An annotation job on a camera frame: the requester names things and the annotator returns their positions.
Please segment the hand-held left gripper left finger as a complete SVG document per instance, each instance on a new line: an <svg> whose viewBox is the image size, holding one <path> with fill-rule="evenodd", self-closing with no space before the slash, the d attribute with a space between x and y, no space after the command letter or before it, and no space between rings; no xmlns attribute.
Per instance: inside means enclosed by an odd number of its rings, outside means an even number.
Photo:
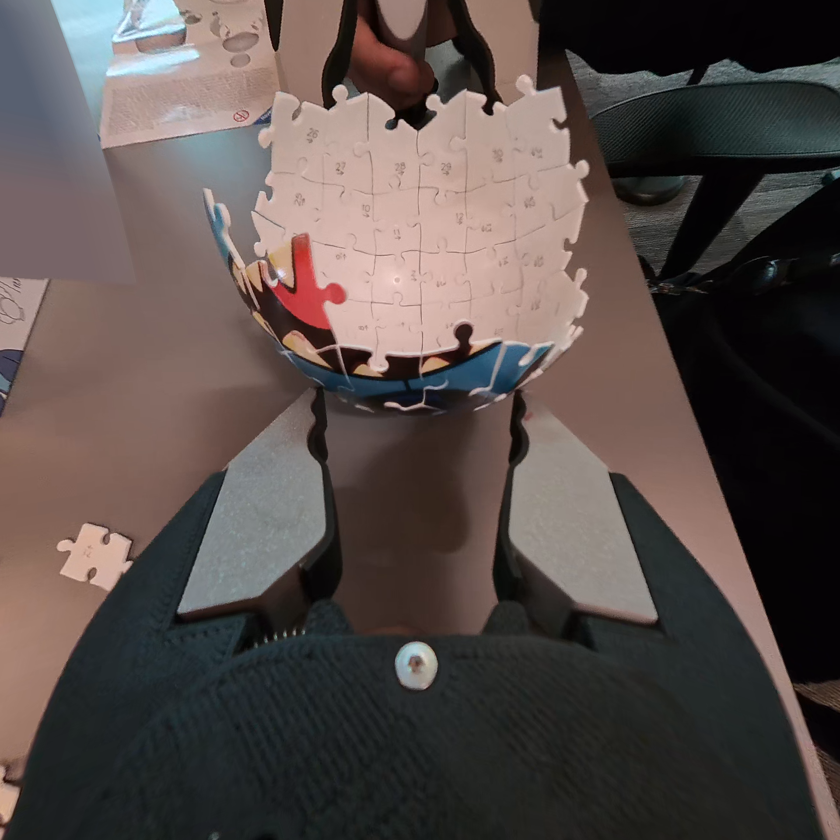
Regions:
<svg viewBox="0 0 840 840"><path fill-rule="evenodd" d="M340 582L322 389L305 391L228 465L178 613L300 621Z"/></svg>

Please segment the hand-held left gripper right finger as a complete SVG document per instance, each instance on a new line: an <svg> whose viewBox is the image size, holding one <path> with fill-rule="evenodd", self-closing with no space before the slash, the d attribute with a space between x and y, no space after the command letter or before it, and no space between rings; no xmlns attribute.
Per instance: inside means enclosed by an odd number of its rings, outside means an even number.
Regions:
<svg viewBox="0 0 840 840"><path fill-rule="evenodd" d="M658 620L608 468L539 400L516 391L493 581L546 634L575 616Z"/></svg>

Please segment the puzzle ball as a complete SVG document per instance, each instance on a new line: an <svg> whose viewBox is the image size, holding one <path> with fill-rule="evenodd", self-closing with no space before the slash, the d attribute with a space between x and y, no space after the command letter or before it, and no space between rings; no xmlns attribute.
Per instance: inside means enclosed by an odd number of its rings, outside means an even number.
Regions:
<svg viewBox="0 0 840 840"><path fill-rule="evenodd" d="M571 247L587 195L561 89L521 76L487 109L429 97L421 129L371 94L330 109L278 92L247 261L226 206L206 215L238 294L278 352L366 413L498 402L581 334L586 272Z"/></svg>

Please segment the cartoon print puzzle box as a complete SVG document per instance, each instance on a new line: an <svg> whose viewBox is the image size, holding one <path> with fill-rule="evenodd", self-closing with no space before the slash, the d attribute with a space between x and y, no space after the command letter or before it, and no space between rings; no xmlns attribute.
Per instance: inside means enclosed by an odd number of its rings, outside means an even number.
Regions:
<svg viewBox="0 0 840 840"><path fill-rule="evenodd" d="M48 284L48 279L1 278L1 412Z"/></svg>

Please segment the person's right hand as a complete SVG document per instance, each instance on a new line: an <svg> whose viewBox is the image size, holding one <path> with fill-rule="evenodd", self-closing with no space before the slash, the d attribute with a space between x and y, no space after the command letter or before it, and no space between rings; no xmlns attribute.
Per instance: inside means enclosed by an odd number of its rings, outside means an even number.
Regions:
<svg viewBox="0 0 840 840"><path fill-rule="evenodd" d="M371 26L370 10L361 7L353 37L349 79L361 92L386 102L395 112L409 109L434 91L436 79L425 61L382 43Z"/></svg>

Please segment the person's dark clothed body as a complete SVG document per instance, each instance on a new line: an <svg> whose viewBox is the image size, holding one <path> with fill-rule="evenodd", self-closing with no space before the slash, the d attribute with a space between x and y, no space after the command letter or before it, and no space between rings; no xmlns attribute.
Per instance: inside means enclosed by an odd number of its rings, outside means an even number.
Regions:
<svg viewBox="0 0 840 840"><path fill-rule="evenodd" d="M794 682L839 673L839 182L651 286Z"/></svg>

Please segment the printed instruction leaflet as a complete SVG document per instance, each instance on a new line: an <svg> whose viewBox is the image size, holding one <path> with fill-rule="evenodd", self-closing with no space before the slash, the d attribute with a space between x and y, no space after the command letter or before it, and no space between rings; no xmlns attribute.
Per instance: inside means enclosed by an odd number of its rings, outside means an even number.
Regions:
<svg viewBox="0 0 840 840"><path fill-rule="evenodd" d="M262 1L124 2L103 149L260 123L279 89Z"/></svg>

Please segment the grey office chair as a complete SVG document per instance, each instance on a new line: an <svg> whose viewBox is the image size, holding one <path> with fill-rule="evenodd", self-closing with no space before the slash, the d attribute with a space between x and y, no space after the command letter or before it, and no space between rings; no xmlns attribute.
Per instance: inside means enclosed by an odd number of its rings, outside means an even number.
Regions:
<svg viewBox="0 0 840 840"><path fill-rule="evenodd" d="M811 82L695 85L592 118L609 175L700 175L658 278L689 271L767 174L839 164L839 96Z"/></svg>

